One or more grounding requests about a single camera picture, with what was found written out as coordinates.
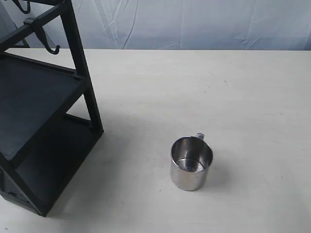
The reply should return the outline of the black metal hook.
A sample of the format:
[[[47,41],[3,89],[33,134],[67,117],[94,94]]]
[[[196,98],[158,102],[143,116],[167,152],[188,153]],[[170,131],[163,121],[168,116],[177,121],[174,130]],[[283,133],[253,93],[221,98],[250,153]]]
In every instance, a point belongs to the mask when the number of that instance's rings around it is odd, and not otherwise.
[[[24,8],[24,5],[21,4],[20,0],[12,0],[12,2],[15,4],[15,6],[24,14],[29,14],[31,11],[31,2],[26,0],[25,4],[26,7]]]
[[[43,30],[43,26],[38,19],[30,17],[30,18],[25,19],[23,23],[24,23],[24,25],[31,26],[36,37],[43,44],[43,46],[45,47],[45,49],[49,53],[51,53],[53,55],[57,55],[60,52],[60,46],[59,45],[57,45],[54,50],[49,46],[46,34]]]

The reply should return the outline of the stainless steel mug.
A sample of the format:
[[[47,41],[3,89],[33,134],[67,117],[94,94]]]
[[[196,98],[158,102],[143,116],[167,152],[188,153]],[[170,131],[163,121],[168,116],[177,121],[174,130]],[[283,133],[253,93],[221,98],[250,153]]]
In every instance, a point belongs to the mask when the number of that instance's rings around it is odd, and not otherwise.
[[[204,186],[213,162],[213,150],[203,133],[177,139],[171,147],[171,180],[180,189],[195,191]]]

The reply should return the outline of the black tiered shelf rack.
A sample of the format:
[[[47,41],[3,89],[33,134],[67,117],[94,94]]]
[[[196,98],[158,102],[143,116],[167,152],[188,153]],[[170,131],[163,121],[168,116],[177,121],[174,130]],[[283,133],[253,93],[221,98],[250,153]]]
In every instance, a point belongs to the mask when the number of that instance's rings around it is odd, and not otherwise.
[[[75,67],[7,52],[34,33],[15,29],[0,40],[0,194],[46,216],[104,130],[70,0],[45,0],[35,17],[60,17]]]

